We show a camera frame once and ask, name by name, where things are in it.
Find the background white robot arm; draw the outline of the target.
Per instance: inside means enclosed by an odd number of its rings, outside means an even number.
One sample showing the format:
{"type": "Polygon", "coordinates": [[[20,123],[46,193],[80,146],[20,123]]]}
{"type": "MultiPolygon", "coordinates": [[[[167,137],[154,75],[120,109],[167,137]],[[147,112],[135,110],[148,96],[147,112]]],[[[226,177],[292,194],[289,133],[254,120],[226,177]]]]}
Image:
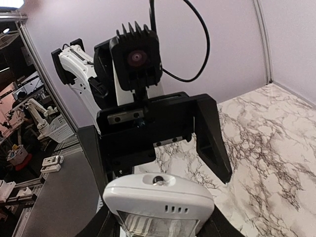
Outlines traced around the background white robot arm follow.
{"type": "MultiPolygon", "coordinates": [[[[58,112],[57,108],[48,107],[45,109],[35,99],[29,99],[26,102],[29,112],[37,121],[37,128],[41,135],[49,137],[58,143],[62,143],[66,139],[74,135],[74,132],[69,127],[68,123],[62,115],[59,115],[49,124],[45,118],[42,118],[40,113],[45,117],[58,112]]],[[[42,174],[58,172],[61,169],[61,164],[64,160],[62,155],[45,158],[42,163],[42,174]]],[[[100,216],[99,219],[93,217],[88,225],[77,235],[78,237],[102,237],[107,236],[102,231],[105,230],[106,217],[100,216]]]]}

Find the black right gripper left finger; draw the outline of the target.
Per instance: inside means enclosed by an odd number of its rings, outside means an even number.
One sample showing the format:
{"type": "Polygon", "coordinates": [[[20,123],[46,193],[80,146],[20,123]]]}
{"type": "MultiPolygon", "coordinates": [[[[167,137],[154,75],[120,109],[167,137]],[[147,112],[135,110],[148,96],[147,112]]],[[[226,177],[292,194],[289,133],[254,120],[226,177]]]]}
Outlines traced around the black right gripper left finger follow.
{"type": "Polygon", "coordinates": [[[75,237],[118,237],[119,224],[114,214],[103,205],[75,237]]]}

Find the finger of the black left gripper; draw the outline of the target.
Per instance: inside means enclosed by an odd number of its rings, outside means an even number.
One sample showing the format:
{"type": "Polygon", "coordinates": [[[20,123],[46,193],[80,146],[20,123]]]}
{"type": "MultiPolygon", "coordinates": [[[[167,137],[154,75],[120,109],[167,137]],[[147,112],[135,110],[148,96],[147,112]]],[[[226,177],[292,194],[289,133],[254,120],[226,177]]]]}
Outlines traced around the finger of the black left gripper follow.
{"type": "Polygon", "coordinates": [[[207,94],[197,96],[195,113],[196,149],[208,168],[226,184],[232,167],[223,141],[216,101],[207,94]]]}
{"type": "Polygon", "coordinates": [[[102,197],[108,183],[108,178],[103,168],[99,146],[99,133],[93,125],[80,127],[77,130],[77,138],[92,169],[99,195],[102,197]]]}

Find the white remote control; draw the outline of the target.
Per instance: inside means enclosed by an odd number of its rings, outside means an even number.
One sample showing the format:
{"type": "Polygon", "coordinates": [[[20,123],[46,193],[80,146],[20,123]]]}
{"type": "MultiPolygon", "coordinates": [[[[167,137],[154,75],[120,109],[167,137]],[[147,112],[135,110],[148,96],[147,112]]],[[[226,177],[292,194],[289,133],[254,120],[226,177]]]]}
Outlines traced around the white remote control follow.
{"type": "Polygon", "coordinates": [[[195,237],[215,208],[207,188],[166,173],[119,177],[103,200],[128,237],[195,237]]]}

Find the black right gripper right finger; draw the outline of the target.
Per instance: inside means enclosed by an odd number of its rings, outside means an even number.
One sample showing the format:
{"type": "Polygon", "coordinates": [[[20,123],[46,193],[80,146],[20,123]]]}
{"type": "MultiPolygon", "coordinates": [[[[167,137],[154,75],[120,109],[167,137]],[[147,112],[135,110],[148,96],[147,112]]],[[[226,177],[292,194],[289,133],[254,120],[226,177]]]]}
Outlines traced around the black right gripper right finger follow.
{"type": "Polygon", "coordinates": [[[244,237],[244,235],[227,220],[215,205],[213,213],[204,223],[197,237],[244,237]]]}

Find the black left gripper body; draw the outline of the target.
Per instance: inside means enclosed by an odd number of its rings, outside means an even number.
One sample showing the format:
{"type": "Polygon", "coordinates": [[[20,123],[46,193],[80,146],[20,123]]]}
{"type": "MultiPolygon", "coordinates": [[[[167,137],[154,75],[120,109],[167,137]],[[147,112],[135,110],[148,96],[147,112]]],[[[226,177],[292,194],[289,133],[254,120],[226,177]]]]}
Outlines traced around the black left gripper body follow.
{"type": "Polygon", "coordinates": [[[104,172],[126,169],[156,159],[155,146],[186,140],[194,132],[196,98],[185,92],[101,110],[97,124],[104,172]]]}

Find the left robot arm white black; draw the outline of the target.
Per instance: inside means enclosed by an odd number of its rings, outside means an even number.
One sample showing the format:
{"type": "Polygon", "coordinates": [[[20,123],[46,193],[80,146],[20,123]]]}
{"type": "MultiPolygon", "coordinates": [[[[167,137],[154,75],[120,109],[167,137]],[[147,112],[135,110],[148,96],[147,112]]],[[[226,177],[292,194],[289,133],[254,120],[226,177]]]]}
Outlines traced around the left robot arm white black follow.
{"type": "Polygon", "coordinates": [[[106,41],[93,57],[77,39],[52,52],[56,72],[90,111],[94,124],[77,136],[93,170],[99,192],[111,174],[156,159],[164,141],[197,137],[197,153],[213,173],[228,183],[232,168],[224,145],[216,101],[185,92],[148,97],[162,70],[157,40],[106,41]]]}

